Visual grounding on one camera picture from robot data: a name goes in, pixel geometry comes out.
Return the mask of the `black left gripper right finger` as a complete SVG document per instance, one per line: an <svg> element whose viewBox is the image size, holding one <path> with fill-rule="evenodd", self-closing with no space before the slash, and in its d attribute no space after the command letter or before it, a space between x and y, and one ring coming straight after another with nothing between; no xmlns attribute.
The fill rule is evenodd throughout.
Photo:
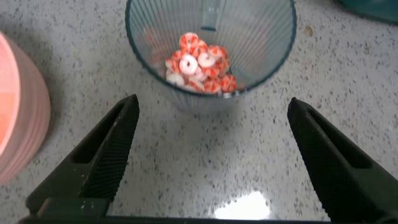
<svg viewBox="0 0 398 224"><path fill-rule="evenodd" d="M397 223L397 179L304 101L287 117L313 188L333 222Z"/></svg>

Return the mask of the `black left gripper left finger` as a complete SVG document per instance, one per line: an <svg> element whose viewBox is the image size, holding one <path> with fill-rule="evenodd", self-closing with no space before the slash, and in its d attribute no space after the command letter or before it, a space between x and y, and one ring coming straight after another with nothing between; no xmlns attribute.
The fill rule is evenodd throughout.
<svg viewBox="0 0 398 224"><path fill-rule="evenodd" d="M113 201L126 170L138 119L136 95L117 102L27 197L29 213L36 214L48 198Z"/></svg>

